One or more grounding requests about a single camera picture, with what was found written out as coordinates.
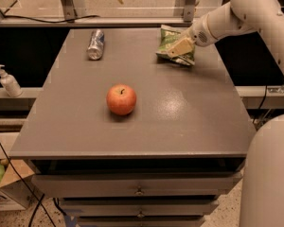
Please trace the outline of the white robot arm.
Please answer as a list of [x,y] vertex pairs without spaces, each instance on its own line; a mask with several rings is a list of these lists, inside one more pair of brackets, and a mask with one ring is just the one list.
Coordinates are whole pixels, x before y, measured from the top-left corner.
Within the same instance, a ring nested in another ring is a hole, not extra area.
[[[277,0],[230,0],[185,30],[168,55],[250,31],[259,34],[284,75],[284,13]],[[284,227],[284,114],[264,124],[248,149],[239,227]]]

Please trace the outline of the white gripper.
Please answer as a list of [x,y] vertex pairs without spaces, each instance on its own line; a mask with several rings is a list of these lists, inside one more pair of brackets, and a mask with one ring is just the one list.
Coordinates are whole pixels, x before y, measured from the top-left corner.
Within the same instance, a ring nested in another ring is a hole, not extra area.
[[184,37],[171,43],[167,50],[169,57],[174,58],[191,52],[194,49],[194,44],[205,47],[214,44],[218,40],[209,29],[208,15],[197,19],[187,32],[193,40]]

